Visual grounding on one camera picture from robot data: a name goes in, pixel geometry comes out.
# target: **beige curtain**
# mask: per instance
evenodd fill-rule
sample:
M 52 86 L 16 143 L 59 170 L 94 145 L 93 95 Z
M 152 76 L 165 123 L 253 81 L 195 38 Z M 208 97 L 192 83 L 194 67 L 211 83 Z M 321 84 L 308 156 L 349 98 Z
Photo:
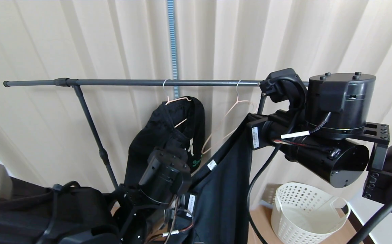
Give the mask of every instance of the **beige curtain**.
M 392 1 L 177 0 L 176 32 L 181 79 L 264 79 L 294 68 L 303 80 L 325 72 L 375 74 L 368 121 L 391 126 Z M 74 91 L 55 86 L 4 88 L 4 80 L 59 77 L 170 79 L 165 0 L 0 1 L 0 159 L 16 176 L 51 186 L 77 180 L 99 190 L 112 184 Z M 172 96 L 172 88 L 166 88 Z M 235 88 L 181 87 L 206 111 L 207 134 L 220 126 L 219 142 L 253 111 L 235 102 Z M 161 87 L 83 87 L 90 111 L 119 182 L 128 146 L 151 112 L 166 99 Z M 258 88 L 238 88 L 259 100 Z M 264 113 L 286 109 L 267 101 Z M 255 151 L 252 177 L 272 148 Z M 282 154 L 257 182 L 297 181 L 350 198 L 363 179 L 334 189 Z

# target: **horizontal metal bar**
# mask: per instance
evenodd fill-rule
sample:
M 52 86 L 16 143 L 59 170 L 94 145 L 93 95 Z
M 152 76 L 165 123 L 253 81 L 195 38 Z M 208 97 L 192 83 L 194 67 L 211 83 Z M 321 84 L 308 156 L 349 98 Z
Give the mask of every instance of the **horizontal metal bar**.
M 67 85 L 140 85 L 140 86 L 162 86 L 163 79 L 68 79 Z M 176 80 L 168 79 L 165 86 L 236 86 L 238 80 Z M 260 81 L 241 80 L 239 86 L 258 86 Z M 55 85 L 54 80 L 32 80 L 32 81 L 4 81 L 4 86 L 30 86 L 30 85 Z

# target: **clothing tag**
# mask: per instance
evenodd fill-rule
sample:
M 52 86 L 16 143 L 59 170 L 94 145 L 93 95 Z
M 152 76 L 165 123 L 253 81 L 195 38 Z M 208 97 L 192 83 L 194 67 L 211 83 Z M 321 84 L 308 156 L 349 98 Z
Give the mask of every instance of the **clothing tag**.
M 217 166 L 217 164 L 216 164 L 216 161 L 214 161 L 214 159 L 211 160 L 211 162 L 208 164 L 208 168 L 209 168 L 211 171 L 213 171 L 213 168 L 216 167 L 216 166 Z
M 259 135 L 258 135 L 258 127 L 252 128 L 252 137 L 253 137 L 253 148 L 259 147 Z
M 193 208 L 195 206 L 195 200 L 196 200 L 196 196 L 195 195 L 190 195 L 190 197 L 189 197 L 189 205 L 187 207 L 187 210 L 190 211 L 190 213 L 193 213 Z

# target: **wooden floor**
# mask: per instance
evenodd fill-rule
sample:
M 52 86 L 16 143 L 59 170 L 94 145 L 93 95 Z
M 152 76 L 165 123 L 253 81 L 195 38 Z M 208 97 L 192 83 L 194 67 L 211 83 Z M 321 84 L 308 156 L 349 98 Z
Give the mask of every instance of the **wooden floor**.
M 273 232 L 271 228 L 271 209 L 259 205 L 255 210 L 251 212 L 252 219 L 261 232 L 264 239 L 270 244 L 283 244 Z M 346 244 L 351 237 L 355 235 L 355 230 L 349 221 L 338 230 L 336 233 L 325 239 L 321 244 Z M 249 237 L 247 244 L 261 244 L 259 238 L 256 236 L 253 228 L 249 224 Z

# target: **clothes hanger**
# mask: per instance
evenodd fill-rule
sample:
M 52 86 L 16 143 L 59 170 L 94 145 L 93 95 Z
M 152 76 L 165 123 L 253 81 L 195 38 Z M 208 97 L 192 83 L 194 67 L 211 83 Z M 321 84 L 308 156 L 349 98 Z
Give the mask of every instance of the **clothes hanger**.
M 202 155 L 204 155 L 204 154 L 206 154 L 207 152 L 209 152 L 209 151 L 213 148 L 213 146 L 219 144 L 220 142 L 222 142 L 224 139 L 226 139 L 228 136 L 232 135 L 232 134 L 235 132 L 236 128 L 235 128 L 235 130 L 231 131 L 231 132 L 228 133 L 226 136 L 224 136 L 224 137 L 222 138 L 221 141 L 216 142 L 215 144 L 211 145 L 210 148 L 208 148 L 206 151 L 204 151 L 205 146 L 207 145 L 208 141 L 211 139 L 211 137 L 213 136 L 213 134 L 214 134 L 216 131 L 218 131 L 218 130 L 220 129 L 220 126 L 221 126 L 222 123 L 224 122 L 224 119 L 226 118 L 226 116 L 232 111 L 232 109 L 233 109 L 238 103 L 247 102 L 249 105 L 252 104 L 252 106 L 255 107 L 255 104 L 254 104 L 253 102 L 249 101 L 249 100 L 241 100 L 241 101 L 239 100 L 238 85 L 240 84 L 241 81 L 242 81 L 242 79 L 239 80 L 239 81 L 237 82 L 237 86 L 235 87 L 235 91 L 237 92 L 237 101 L 236 101 L 236 102 L 232 105 L 232 107 L 226 112 L 226 114 L 224 115 L 224 117 L 223 117 L 222 120 L 220 121 L 219 126 L 210 134 L 210 136 L 208 137 L 208 139 L 207 139 L 207 140 L 205 141 L 205 143 L 203 144 L 203 146 L 202 146 L 202 151 L 201 151 Z
M 165 89 L 165 83 L 166 83 L 167 80 L 168 80 L 168 79 L 165 79 L 165 81 L 163 82 L 163 90 L 165 91 L 165 94 L 166 94 L 166 96 L 168 97 L 168 101 L 166 102 L 165 105 L 168 105 L 168 104 L 171 103 L 171 102 L 175 102 L 175 101 L 183 100 L 183 99 L 186 99 L 187 101 L 191 102 L 191 99 L 189 99 L 188 97 L 180 97 L 180 98 L 177 98 L 177 99 L 174 99 L 174 100 L 169 100 L 168 93 L 166 92 L 166 89 Z M 181 125 L 182 123 L 184 123 L 185 121 L 187 121 L 187 118 L 184 119 L 183 121 L 179 122 L 176 126 L 174 126 L 174 128 L 180 126 L 180 125 Z M 191 154 L 192 156 L 194 156 L 194 154 L 193 154 L 193 138 L 190 139 L 190 146 L 189 146 L 189 148 L 188 148 L 187 151 L 189 151 L 190 154 Z

